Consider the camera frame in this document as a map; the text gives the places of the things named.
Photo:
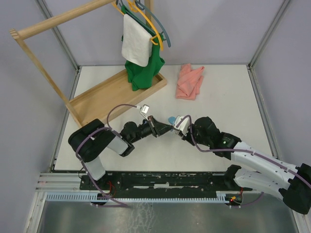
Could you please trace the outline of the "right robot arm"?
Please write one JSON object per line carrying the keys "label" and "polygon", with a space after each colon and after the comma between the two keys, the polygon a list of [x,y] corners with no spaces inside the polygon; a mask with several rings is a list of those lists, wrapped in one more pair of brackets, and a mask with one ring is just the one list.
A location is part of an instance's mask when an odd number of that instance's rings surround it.
{"label": "right robot arm", "polygon": [[179,116],[174,128],[183,140],[200,152],[212,152],[240,166],[231,166],[223,177],[229,190],[251,188],[279,198],[292,210],[308,214],[311,209],[311,167],[297,166],[255,150],[237,136],[221,132],[209,117],[195,122],[191,116]]}

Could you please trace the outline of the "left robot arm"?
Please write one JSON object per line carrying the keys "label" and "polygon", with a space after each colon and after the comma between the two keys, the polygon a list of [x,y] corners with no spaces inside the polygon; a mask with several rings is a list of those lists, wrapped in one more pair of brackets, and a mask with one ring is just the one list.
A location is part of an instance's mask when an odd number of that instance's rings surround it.
{"label": "left robot arm", "polygon": [[133,143],[150,135],[162,136],[172,129],[172,125],[159,122],[153,116],[149,116],[140,125],[132,121],[127,122],[122,131],[117,133],[106,127],[99,119],[95,119],[74,132],[69,137],[68,143],[83,168],[91,176],[91,184],[96,189],[103,189],[107,185],[107,177],[99,156],[105,149],[126,157],[134,150]]}

